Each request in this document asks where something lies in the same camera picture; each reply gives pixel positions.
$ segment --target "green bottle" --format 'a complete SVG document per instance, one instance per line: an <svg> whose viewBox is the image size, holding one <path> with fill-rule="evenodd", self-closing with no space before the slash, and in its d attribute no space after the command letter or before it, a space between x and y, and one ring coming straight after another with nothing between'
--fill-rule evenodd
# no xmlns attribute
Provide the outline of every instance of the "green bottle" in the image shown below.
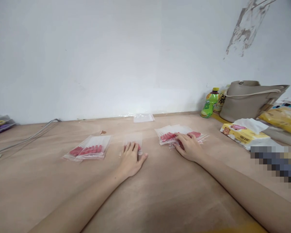
<svg viewBox="0 0 291 233"><path fill-rule="evenodd" d="M212 92L210 92L207 96L206 96L206 101L205 101L205 106L203 108L203 110L200 112L200 115L204 118L209 118L212 115L213 112L213 106L218 102L218 93L219 88L218 87L214 87L212 89Z"/></svg>

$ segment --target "plastic bottle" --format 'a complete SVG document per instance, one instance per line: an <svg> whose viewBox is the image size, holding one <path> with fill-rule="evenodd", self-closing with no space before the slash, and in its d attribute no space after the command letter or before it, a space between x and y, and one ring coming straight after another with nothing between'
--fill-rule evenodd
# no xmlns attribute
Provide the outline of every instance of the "plastic bottle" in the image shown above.
<svg viewBox="0 0 291 233"><path fill-rule="evenodd" d="M230 87L230 85L228 84L228 85L226 85L226 87L223 87L220 89L218 102L213 106L213 112L215 112L215 113L221 112L223 104L224 104L225 99L226 99L225 94L226 94L229 87Z"/></svg>
<svg viewBox="0 0 291 233"><path fill-rule="evenodd" d="M200 115L204 118L209 118L212 115L213 112L213 106L218 102L218 87L214 87L212 89L212 92L210 92L206 96L205 106L203 110L200 112Z"/></svg>

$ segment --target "table surface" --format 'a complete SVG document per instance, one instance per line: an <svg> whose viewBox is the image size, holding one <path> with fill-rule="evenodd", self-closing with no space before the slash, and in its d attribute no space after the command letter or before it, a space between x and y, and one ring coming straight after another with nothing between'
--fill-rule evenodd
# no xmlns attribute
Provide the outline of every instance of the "table surface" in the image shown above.
<svg viewBox="0 0 291 233"><path fill-rule="evenodd" d="M83 232L245 232L251 227L264 232L202 167L159 145L154 129L175 124L209 134L203 147L210 156L291 202L289 184L222 134L222 123L198 113L159 115L144 123L133 123L132 117L54 122L40 137L0 158L0 232L27 232L71 195L116 168L123 135L133 132L142 132L142 149L149 157L112 193ZM44 125L16 126L1 133L0 148L22 141ZM61 158L102 130L112 135L104 160L78 164Z"/></svg>

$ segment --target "tissue packaging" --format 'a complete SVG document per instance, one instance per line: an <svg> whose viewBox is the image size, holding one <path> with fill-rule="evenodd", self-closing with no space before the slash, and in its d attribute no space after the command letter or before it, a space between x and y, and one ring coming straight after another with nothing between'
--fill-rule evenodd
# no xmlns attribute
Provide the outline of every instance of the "tissue packaging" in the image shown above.
<svg viewBox="0 0 291 233"><path fill-rule="evenodd" d="M247 150L250 150L251 146L262 146L270 139L269 136L262 132L256 134L252 130L235 123L223 124L220 132L224 133L235 142L241 144Z"/></svg>

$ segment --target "person's left hand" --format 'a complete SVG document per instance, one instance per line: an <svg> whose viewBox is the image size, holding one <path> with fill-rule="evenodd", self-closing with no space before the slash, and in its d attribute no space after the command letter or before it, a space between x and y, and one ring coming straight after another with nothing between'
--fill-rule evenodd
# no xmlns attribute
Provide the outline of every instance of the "person's left hand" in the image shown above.
<svg viewBox="0 0 291 233"><path fill-rule="evenodd" d="M132 142L128 143L122 151L122 160L119 166L119 171L121 174L125 175L127 178L135 175L141 168L143 162L147 159L148 154L142 155L140 160L137 160L138 143Z"/></svg>

